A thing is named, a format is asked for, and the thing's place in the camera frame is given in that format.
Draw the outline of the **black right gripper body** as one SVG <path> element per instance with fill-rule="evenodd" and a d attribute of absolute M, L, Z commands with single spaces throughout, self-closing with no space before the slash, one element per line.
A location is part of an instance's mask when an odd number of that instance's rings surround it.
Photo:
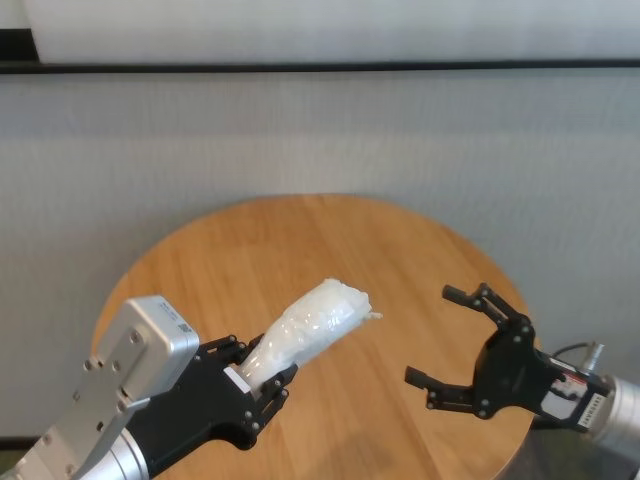
<path fill-rule="evenodd" d="M 613 388 L 598 375 L 538 350 L 534 327 L 519 317 L 504 322 L 483 346 L 473 391 L 479 416 L 520 407 L 563 428 L 586 432 Z"/>

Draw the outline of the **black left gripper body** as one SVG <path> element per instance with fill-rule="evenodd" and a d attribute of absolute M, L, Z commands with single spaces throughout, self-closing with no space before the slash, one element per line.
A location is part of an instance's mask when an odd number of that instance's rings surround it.
<path fill-rule="evenodd" d="M 129 433 L 150 475 L 159 475 L 209 441 L 240 450 L 257 437 L 249 430 L 252 397 L 230 378 L 223 364 L 198 348 L 175 385 L 134 414 Z"/>

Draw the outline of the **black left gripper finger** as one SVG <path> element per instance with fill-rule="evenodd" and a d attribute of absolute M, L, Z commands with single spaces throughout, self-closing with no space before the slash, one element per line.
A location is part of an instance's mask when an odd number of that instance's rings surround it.
<path fill-rule="evenodd" d="M 235 335 L 222 337 L 201 345 L 201 354 L 213 357 L 223 364 L 241 364 L 263 338 L 258 335 L 248 342 L 239 340 Z"/>
<path fill-rule="evenodd" d="M 262 384 L 258 397 L 253 400 L 251 418 L 247 420 L 249 430 L 257 437 L 289 398 L 288 385 L 298 372 L 296 364 L 281 370 Z"/>

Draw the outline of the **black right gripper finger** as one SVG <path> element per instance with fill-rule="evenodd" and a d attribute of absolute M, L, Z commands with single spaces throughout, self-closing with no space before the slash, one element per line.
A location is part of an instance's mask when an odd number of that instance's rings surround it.
<path fill-rule="evenodd" d="M 426 408 L 451 412 L 474 412 L 474 389 L 442 383 L 421 370 L 407 366 L 404 380 L 420 390 L 426 391 Z"/>
<path fill-rule="evenodd" d="M 442 289 L 442 298 L 484 314 L 501 332 L 524 325 L 524 315 L 516 311 L 486 283 L 481 283 L 471 293 L 466 293 L 451 285 L 445 285 Z"/>

